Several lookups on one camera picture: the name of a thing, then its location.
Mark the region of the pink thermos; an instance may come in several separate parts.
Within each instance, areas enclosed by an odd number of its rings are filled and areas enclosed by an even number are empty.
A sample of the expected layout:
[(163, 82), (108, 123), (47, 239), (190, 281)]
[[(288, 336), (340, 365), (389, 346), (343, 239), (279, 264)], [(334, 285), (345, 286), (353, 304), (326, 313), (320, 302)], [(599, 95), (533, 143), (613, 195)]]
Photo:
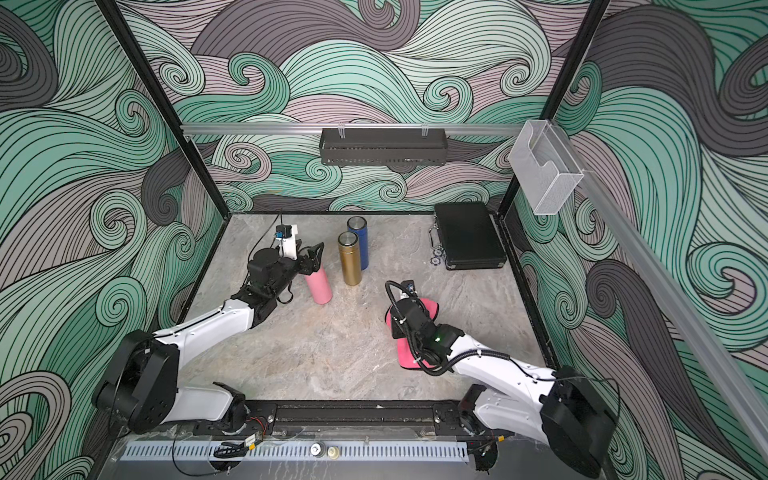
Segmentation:
[(333, 298), (332, 289), (323, 266), (316, 272), (304, 276), (313, 301), (318, 305), (325, 305)]

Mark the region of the pink microfiber cloth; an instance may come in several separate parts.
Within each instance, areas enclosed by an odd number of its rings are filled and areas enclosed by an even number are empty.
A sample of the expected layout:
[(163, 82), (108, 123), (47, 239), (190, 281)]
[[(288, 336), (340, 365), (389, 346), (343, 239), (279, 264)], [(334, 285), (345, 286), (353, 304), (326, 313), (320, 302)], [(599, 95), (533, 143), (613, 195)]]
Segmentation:
[[(434, 322), (439, 315), (439, 304), (428, 298), (422, 299), (426, 315), (431, 322)], [(411, 336), (408, 338), (397, 321), (393, 319), (394, 308), (390, 307), (385, 315), (385, 323), (390, 329), (391, 337), (396, 342), (396, 353), (399, 366), (404, 370), (416, 370), (420, 367), (417, 364), (415, 357), (412, 355), (409, 338), (416, 342), (419, 341), (418, 330), (411, 328)]]

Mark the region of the gold thermos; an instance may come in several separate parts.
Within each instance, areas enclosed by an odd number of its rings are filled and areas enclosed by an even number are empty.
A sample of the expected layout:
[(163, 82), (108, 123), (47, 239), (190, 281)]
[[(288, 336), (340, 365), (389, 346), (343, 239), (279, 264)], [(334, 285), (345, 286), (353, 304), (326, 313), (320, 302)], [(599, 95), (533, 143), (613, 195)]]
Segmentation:
[(337, 238), (344, 282), (356, 286), (362, 280), (359, 237), (355, 232), (342, 232)]

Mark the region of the blue thermos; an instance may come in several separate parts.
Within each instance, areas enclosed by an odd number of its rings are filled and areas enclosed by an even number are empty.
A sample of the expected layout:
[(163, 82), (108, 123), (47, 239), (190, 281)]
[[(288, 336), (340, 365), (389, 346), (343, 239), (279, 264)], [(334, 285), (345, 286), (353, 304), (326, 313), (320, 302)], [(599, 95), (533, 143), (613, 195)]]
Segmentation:
[(358, 237), (361, 269), (369, 266), (368, 222), (362, 216), (353, 216), (347, 220), (347, 229)]

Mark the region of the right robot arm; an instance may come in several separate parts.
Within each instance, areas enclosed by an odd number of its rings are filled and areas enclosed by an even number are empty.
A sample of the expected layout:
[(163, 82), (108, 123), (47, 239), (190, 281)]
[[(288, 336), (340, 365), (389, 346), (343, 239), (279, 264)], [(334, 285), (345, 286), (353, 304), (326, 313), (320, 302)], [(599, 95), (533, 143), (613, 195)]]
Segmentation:
[(599, 478), (619, 414), (597, 390), (597, 380), (571, 367), (538, 367), (492, 350), (457, 327), (437, 323), (437, 310), (416, 296), (389, 307), (385, 322), (402, 365), (433, 377), (475, 380), (460, 410), (465, 430), (536, 440), (572, 470)]

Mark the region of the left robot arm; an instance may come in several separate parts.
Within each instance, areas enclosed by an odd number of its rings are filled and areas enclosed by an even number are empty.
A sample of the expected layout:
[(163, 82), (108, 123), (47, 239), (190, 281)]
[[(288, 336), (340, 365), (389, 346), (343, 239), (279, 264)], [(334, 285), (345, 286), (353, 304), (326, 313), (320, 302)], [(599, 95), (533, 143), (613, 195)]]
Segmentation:
[(92, 394), (93, 406), (129, 431), (142, 434), (166, 423), (205, 421), (226, 435), (250, 417), (245, 395), (224, 383), (182, 386), (181, 369), (219, 343), (261, 323), (280, 305), (294, 279), (320, 270), (324, 245), (284, 256), (277, 248), (254, 253), (240, 289), (211, 312), (173, 327), (126, 334)]

